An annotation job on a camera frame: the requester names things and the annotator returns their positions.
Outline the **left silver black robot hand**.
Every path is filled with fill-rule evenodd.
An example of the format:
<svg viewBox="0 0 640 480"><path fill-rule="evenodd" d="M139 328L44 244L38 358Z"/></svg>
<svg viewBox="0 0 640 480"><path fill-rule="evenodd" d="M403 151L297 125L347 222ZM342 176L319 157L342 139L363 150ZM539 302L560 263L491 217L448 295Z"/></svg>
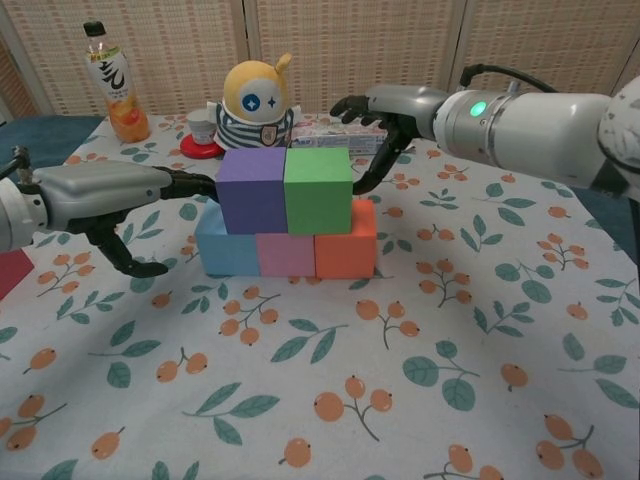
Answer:
<svg viewBox="0 0 640 480"><path fill-rule="evenodd" d="M34 180L46 205L48 229L84 234L117 271L133 278L164 275L168 268L135 260L115 232L132 210L195 195L218 200L215 181L207 175L122 161L41 168Z"/></svg>

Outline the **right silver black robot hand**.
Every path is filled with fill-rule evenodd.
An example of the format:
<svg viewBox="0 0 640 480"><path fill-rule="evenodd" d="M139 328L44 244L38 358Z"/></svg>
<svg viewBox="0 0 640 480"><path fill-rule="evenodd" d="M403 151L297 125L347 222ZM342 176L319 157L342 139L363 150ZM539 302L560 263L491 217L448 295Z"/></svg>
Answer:
<svg viewBox="0 0 640 480"><path fill-rule="evenodd" d="M353 183L353 193L364 195L387 176L403 150L415 139L434 140L433 122L449 94L425 86L383 84L362 95L348 95L329 111L344 124L358 119L363 126L377 122L387 132L361 178Z"/></svg>

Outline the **red foam cube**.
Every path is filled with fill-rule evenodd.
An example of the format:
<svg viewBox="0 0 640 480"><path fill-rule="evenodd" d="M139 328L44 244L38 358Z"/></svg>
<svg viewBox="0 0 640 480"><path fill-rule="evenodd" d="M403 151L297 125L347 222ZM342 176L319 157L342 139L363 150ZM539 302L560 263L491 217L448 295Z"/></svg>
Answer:
<svg viewBox="0 0 640 480"><path fill-rule="evenodd" d="M0 301L3 300L34 268L23 249L0 253Z"/></svg>

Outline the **green foam cube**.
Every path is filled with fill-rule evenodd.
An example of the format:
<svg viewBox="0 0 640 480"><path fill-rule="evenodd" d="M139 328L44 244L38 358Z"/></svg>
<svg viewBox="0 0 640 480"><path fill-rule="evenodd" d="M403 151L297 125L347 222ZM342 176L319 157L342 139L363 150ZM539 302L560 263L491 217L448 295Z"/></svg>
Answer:
<svg viewBox="0 0 640 480"><path fill-rule="evenodd" d="M284 171L288 233L350 232L352 189L347 148L288 149Z"/></svg>

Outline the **light blue foam cube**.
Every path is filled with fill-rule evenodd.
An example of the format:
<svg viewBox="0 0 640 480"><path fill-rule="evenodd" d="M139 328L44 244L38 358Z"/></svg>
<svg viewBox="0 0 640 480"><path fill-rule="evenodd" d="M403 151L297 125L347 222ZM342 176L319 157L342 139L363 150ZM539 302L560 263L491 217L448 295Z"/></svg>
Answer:
<svg viewBox="0 0 640 480"><path fill-rule="evenodd" d="M196 230L204 271L208 275L259 276L256 238L251 234L229 234L220 206L208 200Z"/></svg>

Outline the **purple foam cube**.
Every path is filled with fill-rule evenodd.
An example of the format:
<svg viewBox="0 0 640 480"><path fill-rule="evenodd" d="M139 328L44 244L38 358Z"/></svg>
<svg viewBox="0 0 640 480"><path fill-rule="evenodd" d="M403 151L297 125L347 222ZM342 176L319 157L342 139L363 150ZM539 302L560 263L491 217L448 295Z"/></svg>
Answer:
<svg viewBox="0 0 640 480"><path fill-rule="evenodd" d="M285 147L228 150L216 189L229 234L286 233Z"/></svg>

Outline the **orange foam cube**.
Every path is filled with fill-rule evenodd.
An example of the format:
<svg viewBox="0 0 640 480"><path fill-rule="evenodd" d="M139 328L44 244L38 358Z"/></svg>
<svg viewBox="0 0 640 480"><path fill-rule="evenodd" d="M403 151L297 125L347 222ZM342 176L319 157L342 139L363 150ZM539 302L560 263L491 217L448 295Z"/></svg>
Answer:
<svg viewBox="0 0 640 480"><path fill-rule="evenodd" d="M351 232L316 235L316 276L321 279L371 278L377 256L377 225L371 200L352 201Z"/></svg>

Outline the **snack package box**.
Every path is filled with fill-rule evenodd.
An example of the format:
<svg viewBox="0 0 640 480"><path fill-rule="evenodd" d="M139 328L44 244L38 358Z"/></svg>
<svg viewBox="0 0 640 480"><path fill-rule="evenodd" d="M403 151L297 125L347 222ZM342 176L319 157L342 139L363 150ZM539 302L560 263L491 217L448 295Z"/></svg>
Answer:
<svg viewBox="0 0 640 480"><path fill-rule="evenodd" d="M384 143L387 131L377 123L362 126L358 122L343 124L340 118L328 114L303 114L294 126L292 148L345 147L352 155L373 156Z"/></svg>

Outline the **orange juice bottle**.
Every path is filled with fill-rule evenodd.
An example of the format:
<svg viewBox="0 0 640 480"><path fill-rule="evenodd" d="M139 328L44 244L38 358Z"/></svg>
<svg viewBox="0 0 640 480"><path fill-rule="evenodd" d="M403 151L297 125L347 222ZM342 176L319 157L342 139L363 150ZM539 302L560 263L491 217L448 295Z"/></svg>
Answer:
<svg viewBox="0 0 640 480"><path fill-rule="evenodd" d="M110 44L100 21L83 24L88 38L85 64L89 77L102 95L111 126L124 143L147 139L150 128L140 105L128 60L122 48Z"/></svg>

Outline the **small white jar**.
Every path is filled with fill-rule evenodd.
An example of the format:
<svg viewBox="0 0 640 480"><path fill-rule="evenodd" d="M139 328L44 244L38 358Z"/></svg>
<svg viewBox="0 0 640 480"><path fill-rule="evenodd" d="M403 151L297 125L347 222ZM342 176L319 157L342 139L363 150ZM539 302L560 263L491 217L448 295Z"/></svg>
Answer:
<svg viewBox="0 0 640 480"><path fill-rule="evenodd" d="M210 145L214 143L216 124L210 120L206 108L191 111L187 115L187 123L195 144Z"/></svg>

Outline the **yellow plush toy striped shirt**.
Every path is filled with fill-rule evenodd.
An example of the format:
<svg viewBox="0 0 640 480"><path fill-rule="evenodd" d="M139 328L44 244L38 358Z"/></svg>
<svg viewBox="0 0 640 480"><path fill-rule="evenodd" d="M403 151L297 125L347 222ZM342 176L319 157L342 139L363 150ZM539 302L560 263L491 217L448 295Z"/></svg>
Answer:
<svg viewBox="0 0 640 480"><path fill-rule="evenodd" d="M288 95L286 70L292 59L287 52L273 65L247 60L229 71L222 99L207 103L219 149L289 145L301 116L301 107L293 106Z"/></svg>

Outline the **pink foam cube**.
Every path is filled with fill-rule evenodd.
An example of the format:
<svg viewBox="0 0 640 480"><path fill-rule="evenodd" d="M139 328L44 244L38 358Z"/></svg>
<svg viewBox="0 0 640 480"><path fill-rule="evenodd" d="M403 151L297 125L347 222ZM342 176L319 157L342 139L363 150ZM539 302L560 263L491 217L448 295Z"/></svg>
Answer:
<svg viewBox="0 0 640 480"><path fill-rule="evenodd" d="M287 233L256 235L260 273L264 277L313 277L315 251L313 236Z"/></svg>

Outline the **floral print tablecloth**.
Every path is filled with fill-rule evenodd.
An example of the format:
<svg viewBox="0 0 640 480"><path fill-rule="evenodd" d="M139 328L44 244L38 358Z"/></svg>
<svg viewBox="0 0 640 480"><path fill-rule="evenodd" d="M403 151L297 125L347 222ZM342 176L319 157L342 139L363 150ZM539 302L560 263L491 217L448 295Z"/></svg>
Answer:
<svg viewBox="0 0 640 480"><path fill-rule="evenodd" d="M640 480L634 262L575 191L416 144L372 278L210 277L201 197L40 234L0 301L0 480Z"/></svg>

